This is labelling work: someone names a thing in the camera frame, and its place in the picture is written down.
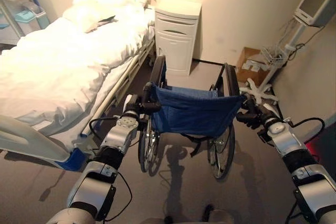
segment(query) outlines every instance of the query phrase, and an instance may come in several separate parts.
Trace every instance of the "white blanket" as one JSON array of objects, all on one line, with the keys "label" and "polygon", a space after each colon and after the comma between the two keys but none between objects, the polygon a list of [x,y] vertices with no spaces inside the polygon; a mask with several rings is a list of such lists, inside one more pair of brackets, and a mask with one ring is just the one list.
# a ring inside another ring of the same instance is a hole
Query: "white blanket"
[{"label": "white blanket", "polygon": [[87,113],[107,73],[142,46],[148,20],[135,8],[120,8],[117,22],[88,34],[59,18],[4,51],[0,114],[52,135]]}]

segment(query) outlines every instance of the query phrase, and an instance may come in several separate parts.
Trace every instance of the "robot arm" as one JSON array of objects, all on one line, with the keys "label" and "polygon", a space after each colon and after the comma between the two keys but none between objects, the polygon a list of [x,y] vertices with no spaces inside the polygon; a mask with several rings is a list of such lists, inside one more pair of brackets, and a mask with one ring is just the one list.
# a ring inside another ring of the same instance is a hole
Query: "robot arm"
[{"label": "robot arm", "polygon": [[296,186],[294,196],[298,206],[309,223],[336,223],[336,183],[318,164],[309,150],[292,132],[290,125],[282,121],[270,107],[265,105],[252,106],[249,99],[248,112],[237,114],[237,120],[256,129],[264,142],[273,141],[292,180]]},{"label": "robot arm", "polygon": [[140,99],[137,95],[128,96],[124,113],[72,188],[67,208],[53,216],[47,224],[93,224],[106,218],[116,192],[113,183],[118,169],[137,134],[142,110]]}]

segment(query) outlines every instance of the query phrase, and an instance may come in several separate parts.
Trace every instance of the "wheelchair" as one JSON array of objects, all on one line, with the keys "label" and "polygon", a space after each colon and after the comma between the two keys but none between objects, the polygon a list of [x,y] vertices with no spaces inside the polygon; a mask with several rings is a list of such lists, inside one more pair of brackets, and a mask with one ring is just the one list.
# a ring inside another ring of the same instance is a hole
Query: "wheelchair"
[{"label": "wheelchair", "polygon": [[142,104],[147,113],[142,119],[145,126],[139,137],[141,171],[147,172],[155,161],[160,134],[170,132],[180,133],[196,143],[192,157],[206,141],[212,173],[217,179],[224,178],[235,151],[232,121],[245,99],[239,93],[234,67],[223,64],[209,91],[168,86],[165,72],[165,56],[159,56],[150,81],[143,89]]}]

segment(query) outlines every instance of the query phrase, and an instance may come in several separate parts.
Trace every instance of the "bed frame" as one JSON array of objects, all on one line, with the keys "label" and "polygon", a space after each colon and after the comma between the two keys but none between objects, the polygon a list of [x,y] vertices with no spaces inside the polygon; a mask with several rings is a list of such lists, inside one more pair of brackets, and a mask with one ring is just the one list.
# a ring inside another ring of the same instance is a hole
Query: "bed frame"
[{"label": "bed frame", "polygon": [[[149,5],[155,6],[156,0],[149,0]],[[92,119],[101,117],[112,106],[119,104],[145,58],[150,56],[151,61],[154,60],[154,42],[155,38],[148,41],[139,49],[136,53],[139,56],[132,59],[126,71],[105,97]],[[88,124],[80,135],[83,141],[74,144],[74,148],[78,148],[83,153],[91,156],[93,154],[92,149],[98,147],[93,141],[93,134],[91,134]],[[26,123],[3,115],[0,115],[0,150],[36,157],[52,163],[59,168],[64,168],[59,163],[64,163],[71,157],[71,153],[57,141],[42,135]]]}]

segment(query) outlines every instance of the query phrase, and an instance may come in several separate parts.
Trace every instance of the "medical monitor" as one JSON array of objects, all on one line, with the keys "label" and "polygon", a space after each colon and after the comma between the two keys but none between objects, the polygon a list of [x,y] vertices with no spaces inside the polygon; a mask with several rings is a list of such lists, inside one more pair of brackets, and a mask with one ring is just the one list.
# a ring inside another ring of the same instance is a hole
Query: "medical monitor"
[{"label": "medical monitor", "polygon": [[325,26],[336,12],[336,0],[301,0],[295,16],[309,26]]}]

